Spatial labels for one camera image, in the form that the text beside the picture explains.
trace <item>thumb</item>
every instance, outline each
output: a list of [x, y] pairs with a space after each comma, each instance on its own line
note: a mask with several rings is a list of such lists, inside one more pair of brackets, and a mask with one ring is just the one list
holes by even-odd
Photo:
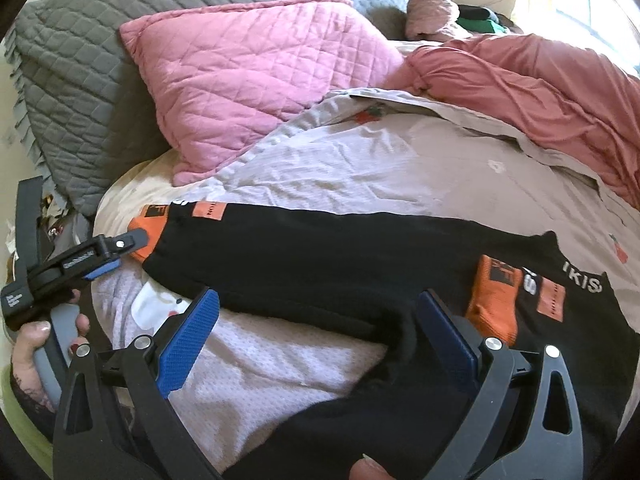
[[49, 321], [37, 321], [22, 326], [15, 340], [11, 362], [14, 366], [14, 377], [20, 389], [36, 402], [45, 406], [48, 399], [42, 389], [42, 383], [35, 364], [33, 353], [44, 345], [51, 332]]
[[375, 460], [367, 455], [358, 460], [349, 474], [349, 480], [394, 480]]

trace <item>gray quilted headboard cover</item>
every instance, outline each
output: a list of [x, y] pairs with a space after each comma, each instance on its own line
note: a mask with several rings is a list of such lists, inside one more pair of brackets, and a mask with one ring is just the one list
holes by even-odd
[[[7, 37], [18, 89], [16, 130], [59, 200], [91, 217], [109, 186], [169, 145], [154, 102], [117, 35], [171, 9], [264, 0], [41, 0]], [[404, 39], [408, 0], [353, 0], [390, 40]]]

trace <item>rolled pink towel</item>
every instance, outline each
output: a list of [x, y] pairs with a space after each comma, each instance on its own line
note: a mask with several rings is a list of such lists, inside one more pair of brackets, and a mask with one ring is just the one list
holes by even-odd
[[458, 6], [451, 0], [409, 0], [405, 34], [408, 40], [449, 41], [471, 37], [456, 20]]

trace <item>gray handle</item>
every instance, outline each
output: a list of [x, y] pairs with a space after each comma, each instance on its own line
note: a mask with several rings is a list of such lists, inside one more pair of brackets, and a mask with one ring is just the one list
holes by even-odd
[[[76, 329], [76, 317], [80, 313], [80, 308], [76, 304], [62, 303], [51, 310], [51, 323], [56, 331], [58, 345], [65, 357], [66, 365], [71, 363], [71, 356], [68, 354], [68, 348], [73, 339], [78, 337], [78, 329]], [[42, 387], [54, 408], [58, 408], [60, 395], [62, 394], [63, 384], [59, 384], [56, 379], [47, 353], [44, 348], [39, 348], [33, 355], [33, 361], [40, 376]]]

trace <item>fingernail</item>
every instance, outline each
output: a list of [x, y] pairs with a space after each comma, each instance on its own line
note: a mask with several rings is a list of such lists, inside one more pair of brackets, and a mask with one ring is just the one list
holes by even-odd
[[362, 454], [365, 464], [367, 464], [370, 468], [375, 469], [377, 471], [386, 473], [385, 468], [383, 468], [378, 462], [373, 460], [369, 455]]

